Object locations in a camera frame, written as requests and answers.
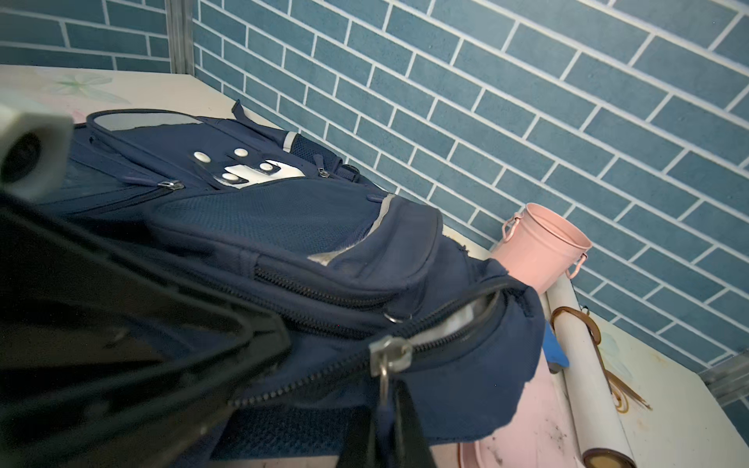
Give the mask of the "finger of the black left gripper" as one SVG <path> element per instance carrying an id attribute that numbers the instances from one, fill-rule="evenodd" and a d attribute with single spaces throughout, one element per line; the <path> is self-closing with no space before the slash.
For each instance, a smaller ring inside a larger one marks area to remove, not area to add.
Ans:
<path id="1" fill-rule="evenodd" d="M 282 320 L 1 198 L 1 463 L 203 467 Z"/>

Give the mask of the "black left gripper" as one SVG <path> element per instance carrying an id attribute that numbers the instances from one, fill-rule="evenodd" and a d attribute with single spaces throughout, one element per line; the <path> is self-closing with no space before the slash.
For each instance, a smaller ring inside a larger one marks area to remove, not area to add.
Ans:
<path id="1" fill-rule="evenodd" d="M 1 190 L 36 201 L 59 188 L 66 175 L 72 136 L 70 115 L 35 101 L 3 101 Z"/>

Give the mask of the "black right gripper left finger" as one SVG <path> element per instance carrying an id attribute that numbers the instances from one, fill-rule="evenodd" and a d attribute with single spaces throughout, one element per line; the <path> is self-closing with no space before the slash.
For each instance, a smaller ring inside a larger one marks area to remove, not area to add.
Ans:
<path id="1" fill-rule="evenodd" d="M 372 411 L 367 407 L 353 411 L 337 468 L 375 468 L 378 466 L 376 429 Z"/>

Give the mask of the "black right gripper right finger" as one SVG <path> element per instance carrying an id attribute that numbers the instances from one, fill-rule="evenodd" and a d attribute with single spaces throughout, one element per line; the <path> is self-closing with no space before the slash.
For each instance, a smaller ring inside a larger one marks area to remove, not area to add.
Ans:
<path id="1" fill-rule="evenodd" d="M 436 468 L 436 462 L 423 435 L 421 421 L 407 384 L 403 381 L 397 381 L 393 396 L 395 404 L 393 466 Z"/>

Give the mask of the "navy blue student backpack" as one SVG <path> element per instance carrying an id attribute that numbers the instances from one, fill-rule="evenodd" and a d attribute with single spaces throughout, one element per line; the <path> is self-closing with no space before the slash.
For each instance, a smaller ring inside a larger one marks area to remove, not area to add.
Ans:
<path id="1" fill-rule="evenodd" d="M 533 288 L 447 237 L 439 210 L 241 105 L 93 113 L 41 204 L 282 317 L 290 355 L 231 397 L 220 456 L 332 456 L 368 422 L 387 452 L 408 430 L 473 442 L 511 423 L 536 373 Z"/>

